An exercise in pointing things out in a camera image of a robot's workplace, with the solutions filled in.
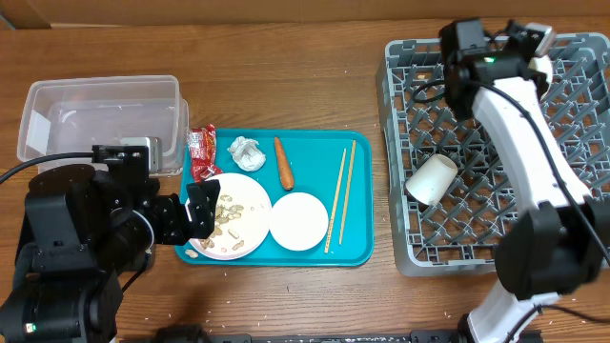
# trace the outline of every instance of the carrot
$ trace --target carrot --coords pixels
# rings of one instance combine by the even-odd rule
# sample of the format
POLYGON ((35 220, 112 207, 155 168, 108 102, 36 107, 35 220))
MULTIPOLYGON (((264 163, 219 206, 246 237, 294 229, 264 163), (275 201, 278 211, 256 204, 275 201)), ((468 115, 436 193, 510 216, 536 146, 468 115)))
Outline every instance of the carrot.
POLYGON ((291 191, 295 187, 295 178, 293 177, 293 171, 290 169, 290 163, 286 158, 284 147, 279 141, 279 138, 275 138, 275 155, 277 156, 277 168, 279 170, 279 181, 282 187, 286 191, 291 191))

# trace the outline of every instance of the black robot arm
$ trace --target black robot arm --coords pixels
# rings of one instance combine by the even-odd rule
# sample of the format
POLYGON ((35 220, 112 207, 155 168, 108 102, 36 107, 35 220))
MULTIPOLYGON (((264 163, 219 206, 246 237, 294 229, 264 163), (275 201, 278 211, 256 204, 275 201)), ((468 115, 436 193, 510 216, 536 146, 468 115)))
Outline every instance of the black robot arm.
POLYGON ((34 177, 26 196, 13 291, 0 308, 7 342, 99 342, 116 335, 118 275, 152 244, 184 245, 214 231, 217 181, 158 195, 147 147, 93 147, 93 163, 34 177))

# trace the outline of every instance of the paper cup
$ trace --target paper cup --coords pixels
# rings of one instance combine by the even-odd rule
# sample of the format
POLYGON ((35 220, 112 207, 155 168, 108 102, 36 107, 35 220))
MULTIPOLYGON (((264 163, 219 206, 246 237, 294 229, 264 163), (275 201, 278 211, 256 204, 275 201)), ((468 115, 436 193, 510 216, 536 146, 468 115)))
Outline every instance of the paper cup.
POLYGON ((436 205, 458 174, 458 166, 449 157, 434 154, 411 176, 404 187, 424 205, 436 205))
POLYGON ((549 89, 540 97, 540 99, 544 98, 549 90, 551 90, 551 85, 553 84, 553 62, 551 62, 551 58, 548 55, 534 57, 530 60, 528 68, 546 74, 546 82, 549 84, 549 89))

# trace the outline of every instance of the dish rack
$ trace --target dish rack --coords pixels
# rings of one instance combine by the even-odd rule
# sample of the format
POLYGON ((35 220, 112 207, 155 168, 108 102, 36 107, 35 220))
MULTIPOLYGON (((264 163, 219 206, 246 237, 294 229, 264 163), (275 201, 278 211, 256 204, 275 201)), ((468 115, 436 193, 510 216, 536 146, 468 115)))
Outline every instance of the dish rack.
MULTIPOLYGON (((498 39, 500 47, 505 39, 498 39)), ((549 52, 553 84, 540 102, 564 157, 598 199, 610 199, 609 50, 598 33, 558 35, 549 52)), ((494 271, 495 247, 518 218, 510 182, 480 123, 456 121, 442 99, 412 101, 417 87, 442 76, 437 39, 390 42, 376 74, 394 254, 408 276, 494 271), (434 153, 450 157, 459 171, 441 202, 424 208, 407 199, 404 182, 434 153)))

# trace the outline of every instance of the small white plate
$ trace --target small white plate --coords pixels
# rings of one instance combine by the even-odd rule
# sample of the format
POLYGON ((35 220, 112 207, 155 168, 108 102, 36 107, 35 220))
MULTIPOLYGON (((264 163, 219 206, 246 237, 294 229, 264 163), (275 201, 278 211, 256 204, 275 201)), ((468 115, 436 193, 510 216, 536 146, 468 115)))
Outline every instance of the small white plate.
POLYGON ((265 240, 269 233, 269 217, 271 200, 269 195, 251 177, 238 173, 222 173, 209 178, 220 182, 220 196, 218 205, 229 208, 232 205, 241 205, 244 210, 241 217, 220 225, 221 235, 212 238, 213 248, 203 249, 199 239, 191 239, 193 247, 204 256, 216 260, 233 260, 253 252, 265 240), (223 195, 229 195, 232 201, 221 200, 223 195), (235 239, 229 234, 229 229, 237 232, 239 238, 235 239), (233 250, 233 246, 243 240, 244 245, 233 250))
POLYGON ((277 200, 269 229, 282 247, 302 252, 315 247, 328 231, 328 213, 315 196, 293 192, 277 200))

